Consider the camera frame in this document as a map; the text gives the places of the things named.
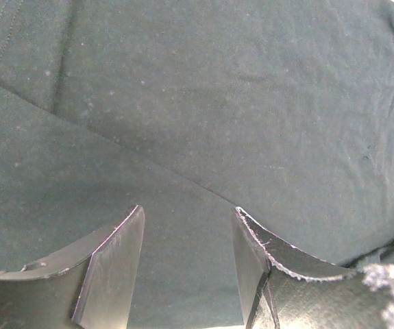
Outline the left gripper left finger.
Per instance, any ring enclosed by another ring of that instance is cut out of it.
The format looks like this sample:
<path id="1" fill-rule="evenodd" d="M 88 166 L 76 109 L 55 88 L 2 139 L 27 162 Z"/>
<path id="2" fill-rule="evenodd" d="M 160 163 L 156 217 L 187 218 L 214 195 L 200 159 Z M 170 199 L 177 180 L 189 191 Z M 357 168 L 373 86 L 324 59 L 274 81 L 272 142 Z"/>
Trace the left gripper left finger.
<path id="1" fill-rule="evenodd" d="M 134 206 L 118 224 L 0 271 L 0 328 L 126 328 L 144 228 Z"/>

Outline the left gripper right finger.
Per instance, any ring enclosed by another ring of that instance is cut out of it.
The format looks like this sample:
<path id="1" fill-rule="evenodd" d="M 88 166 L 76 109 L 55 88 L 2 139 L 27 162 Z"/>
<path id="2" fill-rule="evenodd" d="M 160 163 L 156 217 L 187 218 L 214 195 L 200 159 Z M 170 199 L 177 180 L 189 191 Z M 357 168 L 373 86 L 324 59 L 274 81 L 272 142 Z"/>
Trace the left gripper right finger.
<path id="1" fill-rule="evenodd" d="M 246 328 L 394 328 L 394 264 L 340 267 L 281 239 L 241 207 L 232 212 Z"/>

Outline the black t shirt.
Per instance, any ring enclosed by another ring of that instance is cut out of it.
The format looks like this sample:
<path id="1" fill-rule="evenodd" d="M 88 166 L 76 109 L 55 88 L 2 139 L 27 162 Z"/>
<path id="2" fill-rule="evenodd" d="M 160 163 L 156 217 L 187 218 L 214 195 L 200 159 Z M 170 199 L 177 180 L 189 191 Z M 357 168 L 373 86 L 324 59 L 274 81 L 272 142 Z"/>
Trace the black t shirt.
<path id="1" fill-rule="evenodd" d="M 0 1 L 0 271 L 134 204 L 130 328 L 242 321 L 235 206 L 394 263 L 394 1 Z"/>

